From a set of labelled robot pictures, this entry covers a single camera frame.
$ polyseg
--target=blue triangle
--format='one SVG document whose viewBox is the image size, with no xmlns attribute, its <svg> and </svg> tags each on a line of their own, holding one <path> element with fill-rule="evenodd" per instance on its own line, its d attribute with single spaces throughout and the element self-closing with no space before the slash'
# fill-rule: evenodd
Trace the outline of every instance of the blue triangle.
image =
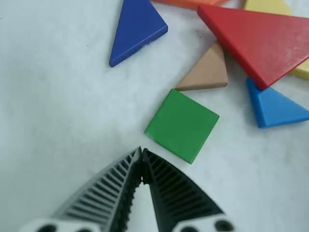
<svg viewBox="0 0 309 232">
<path fill-rule="evenodd" d="M 167 31 L 167 24 L 149 0 L 124 0 L 110 66 L 119 64 Z"/>
<path fill-rule="evenodd" d="M 269 87 L 260 91 L 248 78 L 247 86 L 251 97 L 257 126 L 268 128 L 309 120 L 309 111 Z"/>
</svg>

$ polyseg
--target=green wooden square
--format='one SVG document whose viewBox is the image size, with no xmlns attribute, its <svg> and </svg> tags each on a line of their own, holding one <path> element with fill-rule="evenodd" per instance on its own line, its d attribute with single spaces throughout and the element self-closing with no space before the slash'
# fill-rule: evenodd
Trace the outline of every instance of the green wooden square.
<svg viewBox="0 0 309 232">
<path fill-rule="evenodd" d="M 192 163 L 218 119 L 213 111 L 172 89 L 145 134 Z"/>
</svg>

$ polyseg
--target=orange piece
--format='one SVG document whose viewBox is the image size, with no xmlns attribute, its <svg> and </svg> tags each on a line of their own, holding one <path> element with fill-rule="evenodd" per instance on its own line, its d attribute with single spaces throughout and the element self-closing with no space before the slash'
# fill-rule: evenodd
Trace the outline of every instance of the orange piece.
<svg viewBox="0 0 309 232">
<path fill-rule="evenodd" d="M 153 0 L 153 1 L 196 10 L 199 5 L 206 4 L 206 5 L 219 6 L 229 0 Z"/>
</svg>

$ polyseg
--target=red triangle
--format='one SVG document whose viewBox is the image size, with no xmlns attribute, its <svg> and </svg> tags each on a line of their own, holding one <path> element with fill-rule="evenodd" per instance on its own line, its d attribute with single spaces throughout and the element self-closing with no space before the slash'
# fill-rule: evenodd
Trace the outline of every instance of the red triangle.
<svg viewBox="0 0 309 232">
<path fill-rule="evenodd" d="M 262 90 L 309 58 L 309 18 L 207 5 L 197 14 Z"/>
</svg>

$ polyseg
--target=yellow piece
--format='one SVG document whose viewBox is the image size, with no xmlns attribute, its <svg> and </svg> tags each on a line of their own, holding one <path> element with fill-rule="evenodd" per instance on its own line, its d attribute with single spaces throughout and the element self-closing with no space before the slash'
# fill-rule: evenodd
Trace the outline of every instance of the yellow piece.
<svg viewBox="0 0 309 232">
<path fill-rule="evenodd" d="M 309 59 L 297 66 L 291 74 L 309 80 Z"/>
<path fill-rule="evenodd" d="M 293 15 L 291 8 L 284 0 L 247 0 L 244 9 L 278 15 Z"/>
<path fill-rule="evenodd" d="M 291 8 L 284 0 L 247 0 L 244 9 L 278 15 L 293 15 Z M 309 59 L 297 66 L 291 74 L 309 80 Z"/>
</svg>

